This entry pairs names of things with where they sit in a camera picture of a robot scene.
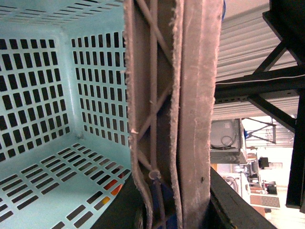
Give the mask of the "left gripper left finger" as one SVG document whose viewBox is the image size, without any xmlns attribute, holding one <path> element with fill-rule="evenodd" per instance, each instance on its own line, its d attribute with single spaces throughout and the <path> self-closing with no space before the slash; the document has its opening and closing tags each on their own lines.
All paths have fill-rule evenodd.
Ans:
<svg viewBox="0 0 305 229">
<path fill-rule="evenodd" d="M 124 2 L 126 83 L 132 177 L 151 229 L 165 207 L 183 217 L 176 166 L 181 0 Z"/>
</svg>

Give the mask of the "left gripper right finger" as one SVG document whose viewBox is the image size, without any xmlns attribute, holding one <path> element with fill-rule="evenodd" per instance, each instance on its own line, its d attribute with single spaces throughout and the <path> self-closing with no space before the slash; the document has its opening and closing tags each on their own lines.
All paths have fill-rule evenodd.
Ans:
<svg viewBox="0 0 305 229">
<path fill-rule="evenodd" d="M 182 222 L 203 226 L 210 202 L 210 131 L 223 2 L 183 4 L 178 156 Z"/>
</svg>

